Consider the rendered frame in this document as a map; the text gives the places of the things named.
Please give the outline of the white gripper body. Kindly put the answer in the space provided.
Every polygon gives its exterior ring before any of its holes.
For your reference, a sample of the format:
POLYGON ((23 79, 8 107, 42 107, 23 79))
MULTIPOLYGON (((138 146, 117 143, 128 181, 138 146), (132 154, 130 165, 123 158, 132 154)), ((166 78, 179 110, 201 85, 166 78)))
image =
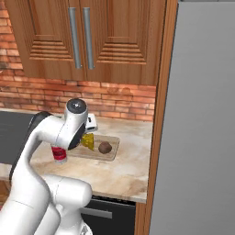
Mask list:
POLYGON ((94 114, 89 113, 86 121, 85 131, 91 132, 98 130, 96 118, 94 114))

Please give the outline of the brown potato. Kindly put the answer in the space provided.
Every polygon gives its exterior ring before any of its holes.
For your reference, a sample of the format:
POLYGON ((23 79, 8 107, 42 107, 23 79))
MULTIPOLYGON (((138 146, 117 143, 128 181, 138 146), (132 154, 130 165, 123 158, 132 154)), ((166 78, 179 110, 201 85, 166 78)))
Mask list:
POLYGON ((98 150, 99 150, 101 153, 106 154, 106 153, 111 152, 112 146, 111 146, 107 141, 103 141, 103 142, 99 145, 98 150))

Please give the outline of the wooden cutting board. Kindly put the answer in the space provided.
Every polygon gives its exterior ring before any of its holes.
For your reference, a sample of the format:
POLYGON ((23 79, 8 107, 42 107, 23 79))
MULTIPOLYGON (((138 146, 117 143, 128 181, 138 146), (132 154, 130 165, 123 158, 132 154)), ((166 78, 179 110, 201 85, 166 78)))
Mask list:
POLYGON ((112 162, 116 157, 119 142, 120 139, 118 137, 94 135, 93 150, 90 150, 88 147, 85 147, 82 143, 80 143, 76 148, 67 151, 66 154, 68 157, 80 157, 86 159, 112 162), (99 145, 104 141, 107 141, 112 147, 112 150, 108 153, 101 153, 98 149, 99 145))

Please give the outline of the wooden fridge side panel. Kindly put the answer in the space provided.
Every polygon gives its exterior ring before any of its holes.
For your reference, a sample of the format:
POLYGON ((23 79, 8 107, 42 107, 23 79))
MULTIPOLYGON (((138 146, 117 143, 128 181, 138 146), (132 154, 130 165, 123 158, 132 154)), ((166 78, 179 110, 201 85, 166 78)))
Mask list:
POLYGON ((162 139, 162 125, 164 119, 169 72, 173 51, 173 37, 177 19, 178 0, 166 0, 164 12, 162 47, 158 84, 156 88, 153 128, 151 138, 151 158, 146 203, 136 204, 134 235, 149 235, 151 212, 153 208, 154 190, 162 139))

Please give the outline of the black hob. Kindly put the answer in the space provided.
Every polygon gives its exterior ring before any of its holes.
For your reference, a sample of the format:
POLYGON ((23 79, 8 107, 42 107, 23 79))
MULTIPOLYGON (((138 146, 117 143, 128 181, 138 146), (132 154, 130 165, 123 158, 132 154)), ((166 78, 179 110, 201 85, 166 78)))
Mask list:
POLYGON ((0 111, 0 163, 14 163, 33 117, 33 114, 0 111))

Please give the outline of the wooden cupboard door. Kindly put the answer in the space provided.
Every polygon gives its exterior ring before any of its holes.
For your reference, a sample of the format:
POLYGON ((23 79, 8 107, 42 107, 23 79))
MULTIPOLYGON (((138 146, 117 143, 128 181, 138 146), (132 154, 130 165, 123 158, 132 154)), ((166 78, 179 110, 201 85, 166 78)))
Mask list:
POLYGON ((90 12, 92 82, 156 85, 166 0, 81 0, 90 12))
POLYGON ((84 45, 75 0, 5 0, 27 77, 83 81, 84 45), (76 69, 68 8, 76 8, 81 69, 76 69))

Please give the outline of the black dishwasher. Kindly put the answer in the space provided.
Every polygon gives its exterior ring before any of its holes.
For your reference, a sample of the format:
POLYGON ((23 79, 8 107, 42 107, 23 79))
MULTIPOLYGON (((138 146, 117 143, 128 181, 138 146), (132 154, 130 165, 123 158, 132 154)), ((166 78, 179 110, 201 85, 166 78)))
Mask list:
POLYGON ((92 196, 86 207, 112 212, 112 219, 81 213, 84 222, 91 228, 94 235, 134 235, 135 202, 104 196, 92 196))

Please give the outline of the grey fridge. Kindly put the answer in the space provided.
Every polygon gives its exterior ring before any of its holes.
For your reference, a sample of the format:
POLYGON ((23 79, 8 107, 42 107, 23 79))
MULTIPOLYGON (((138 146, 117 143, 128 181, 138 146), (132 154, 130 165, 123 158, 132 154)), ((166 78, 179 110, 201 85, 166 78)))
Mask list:
POLYGON ((235 235, 235 0, 178 6, 150 235, 235 235))

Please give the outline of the wooden lower cabinet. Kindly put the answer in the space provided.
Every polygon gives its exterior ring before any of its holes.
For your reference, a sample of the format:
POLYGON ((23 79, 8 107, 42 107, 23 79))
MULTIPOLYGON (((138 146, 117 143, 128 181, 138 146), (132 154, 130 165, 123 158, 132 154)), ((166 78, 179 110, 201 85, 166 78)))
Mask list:
POLYGON ((11 184, 9 181, 0 180, 0 210, 9 197, 11 184))

